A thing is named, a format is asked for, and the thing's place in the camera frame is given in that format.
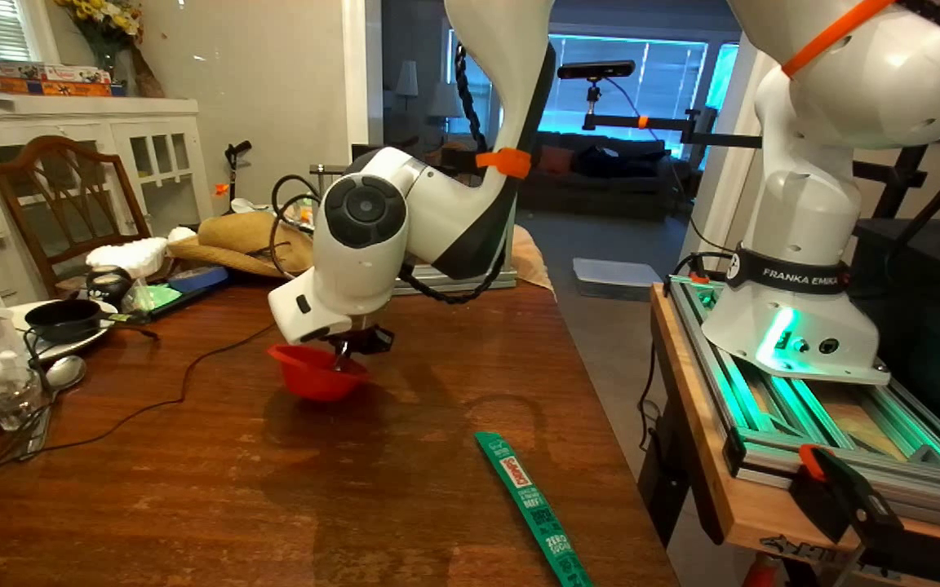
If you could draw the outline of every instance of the wall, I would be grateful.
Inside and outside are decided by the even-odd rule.
[[[69,17],[49,17],[61,62],[87,62]],[[228,177],[227,147],[252,140],[240,166],[252,201],[283,174],[348,163],[348,145],[379,135],[379,0],[145,2],[145,54],[171,98],[198,100],[208,183]]]

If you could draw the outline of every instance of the camera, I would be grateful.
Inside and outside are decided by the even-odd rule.
[[[565,62],[557,78],[627,78],[632,76],[632,59],[617,62]]]

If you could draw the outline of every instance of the wooden tabletop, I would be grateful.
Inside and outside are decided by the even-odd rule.
[[[860,539],[848,532],[847,543],[833,546],[795,503],[786,490],[750,482],[730,476],[726,445],[729,432],[722,424],[719,407],[707,397],[707,381],[681,331],[681,320],[672,307],[666,286],[652,286],[651,294],[652,331],[670,358],[670,395],[681,400],[689,432],[691,432],[691,458],[704,476],[707,506],[719,521],[719,543],[740,546],[750,550],[776,550],[791,559],[809,560],[841,560],[860,549]],[[940,525],[904,518],[912,532],[936,534]]]
[[[339,404],[283,393],[265,286],[105,337],[61,451],[0,469],[0,585],[551,585],[474,432],[520,451],[597,585],[676,585],[549,289],[383,322],[395,350]]]

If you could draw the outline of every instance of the metal frame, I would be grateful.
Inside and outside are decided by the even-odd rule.
[[[860,407],[878,424],[886,441],[904,458],[870,448],[848,434],[823,404],[818,384],[763,374],[754,366],[714,350],[701,337],[722,285],[672,278],[672,300],[707,381],[707,397],[729,432],[729,464],[738,479],[791,487],[800,469],[800,445],[833,448],[854,465],[904,518],[940,525],[940,416],[907,387],[835,387],[860,395]]]

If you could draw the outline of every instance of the green strip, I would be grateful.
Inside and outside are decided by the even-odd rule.
[[[516,508],[524,513],[557,585],[562,587],[593,585],[583,563],[578,560],[578,553],[573,550],[565,525],[557,521],[545,495],[537,490],[531,476],[525,474],[513,448],[493,432],[477,432],[474,437],[477,437],[479,452],[491,461],[493,474],[502,479],[507,493],[513,495]]]

